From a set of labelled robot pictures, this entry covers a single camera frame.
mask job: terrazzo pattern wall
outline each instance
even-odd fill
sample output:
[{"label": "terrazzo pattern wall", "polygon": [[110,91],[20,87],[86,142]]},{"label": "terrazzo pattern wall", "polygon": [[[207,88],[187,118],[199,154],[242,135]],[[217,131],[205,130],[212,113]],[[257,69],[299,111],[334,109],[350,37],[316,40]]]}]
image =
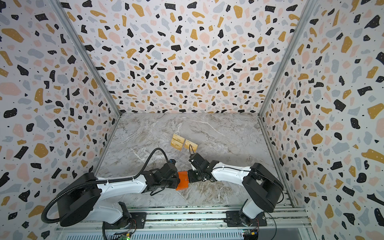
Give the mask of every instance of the terrazzo pattern wall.
[{"label": "terrazzo pattern wall", "polygon": [[321,1],[262,119],[318,239],[384,239],[384,1]]},{"label": "terrazzo pattern wall", "polygon": [[122,112],[258,112],[302,0],[62,6]]},{"label": "terrazzo pattern wall", "polygon": [[49,239],[41,212],[93,170],[117,116],[45,1],[0,1],[0,22],[0,239]]}]

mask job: metal grille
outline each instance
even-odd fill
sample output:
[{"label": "metal grille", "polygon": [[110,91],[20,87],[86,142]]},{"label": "metal grille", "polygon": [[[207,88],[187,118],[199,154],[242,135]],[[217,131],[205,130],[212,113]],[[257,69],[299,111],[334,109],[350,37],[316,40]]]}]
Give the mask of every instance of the metal grille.
[{"label": "metal grille", "polygon": [[[107,233],[108,240],[114,240],[119,236],[111,236]],[[132,240],[242,240],[241,230],[200,230],[200,231],[150,231],[136,232]],[[68,233],[65,240],[103,240],[101,233]]]},{"label": "metal grille", "polygon": [[164,232],[136,232],[131,239],[199,239],[199,240],[231,240],[244,239],[242,231],[238,230],[201,230],[201,231],[164,231]]},{"label": "metal grille", "polygon": [[101,233],[68,233],[65,240],[103,240]]}]

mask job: gray marble surface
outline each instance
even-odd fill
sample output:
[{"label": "gray marble surface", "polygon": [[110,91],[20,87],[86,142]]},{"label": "gray marble surface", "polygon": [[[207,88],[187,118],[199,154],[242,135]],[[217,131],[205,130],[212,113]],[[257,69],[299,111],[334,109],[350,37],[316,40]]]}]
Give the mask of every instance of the gray marble surface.
[{"label": "gray marble surface", "polygon": [[[218,160],[235,166],[263,164],[277,177],[256,114],[159,114],[124,113],[98,177],[123,177],[140,171],[150,152],[161,147],[169,159],[177,161],[178,171],[191,169],[189,150],[170,146],[176,133],[198,144],[197,152],[208,161]],[[146,170],[160,168],[165,163],[157,151]],[[244,187],[229,182],[197,182],[188,189],[165,189],[150,196],[126,194],[108,199],[125,202],[129,207],[241,205],[249,198]]]}]

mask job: gold card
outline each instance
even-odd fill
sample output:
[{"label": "gold card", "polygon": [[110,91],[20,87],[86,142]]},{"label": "gold card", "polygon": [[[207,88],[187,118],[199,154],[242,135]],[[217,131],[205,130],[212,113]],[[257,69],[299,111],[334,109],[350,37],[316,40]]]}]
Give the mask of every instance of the gold card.
[{"label": "gold card", "polygon": [[185,144],[184,144],[184,147],[185,147],[186,149],[189,149],[189,145],[191,145],[191,150],[193,149],[193,151],[196,152],[196,150],[197,150],[197,144],[196,144],[196,143],[193,143],[193,142],[191,142],[191,141],[189,141],[189,140],[186,140],[186,141],[185,141]]},{"label": "gold card", "polygon": [[184,140],[185,140],[185,138],[180,137],[179,135],[176,135],[176,134],[173,134],[172,138],[175,139],[176,141],[180,142],[181,144],[183,144]]},{"label": "gold card", "polygon": [[176,141],[175,139],[172,139],[170,141],[170,145],[174,148],[176,148],[177,150],[181,151],[181,149],[183,148],[183,143],[181,142],[178,142]]}]

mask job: orange block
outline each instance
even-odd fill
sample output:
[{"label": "orange block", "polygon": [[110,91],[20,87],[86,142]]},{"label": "orange block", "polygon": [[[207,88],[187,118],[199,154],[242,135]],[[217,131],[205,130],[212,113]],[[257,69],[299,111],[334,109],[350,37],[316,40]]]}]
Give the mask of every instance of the orange block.
[{"label": "orange block", "polygon": [[177,185],[176,191],[187,189],[188,183],[189,183],[188,172],[183,171],[183,172],[178,172],[178,174],[179,174],[180,183]]}]

